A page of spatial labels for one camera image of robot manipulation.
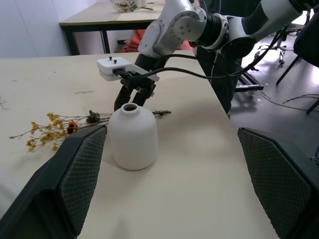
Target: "beige tabletop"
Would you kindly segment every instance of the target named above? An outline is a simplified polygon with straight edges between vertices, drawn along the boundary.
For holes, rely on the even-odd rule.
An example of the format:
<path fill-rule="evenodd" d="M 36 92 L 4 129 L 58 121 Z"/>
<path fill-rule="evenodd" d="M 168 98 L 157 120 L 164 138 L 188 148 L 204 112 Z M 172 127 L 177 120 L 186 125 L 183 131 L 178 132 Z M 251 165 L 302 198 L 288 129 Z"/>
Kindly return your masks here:
<path fill-rule="evenodd" d="M 97 2 L 60 22 L 60 26 L 151 22 L 160 16 L 164 5 L 164 1 L 156 1 L 153 4 L 147 4 L 147 7 L 153 10 L 136 9 L 133 12 L 119 13 L 110 2 Z"/>
<path fill-rule="evenodd" d="M 192 54 L 182 51 L 181 54 Z M 112 54 L 134 62 L 137 53 Z M 53 155 L 51 147 L 26 152 L 27 137 L 8 139 L 46 124 L 47 112 L 111 113 L 119 81 L 99 76 L 96 60 L 83 55 L 0 60 L 0 168 L 23 187 Z M 167 66 L 203 74 L 190 59 Z M 159 157 L 141 171 L 113 160 L 107 137 L 97 187 L 80 239 L 278 239 L 251 183 L 236 129 L 205 79 L 159 73 L 150 110 L 158 118 Z M 79 91 L 93 91 L 75 94 Z"/>

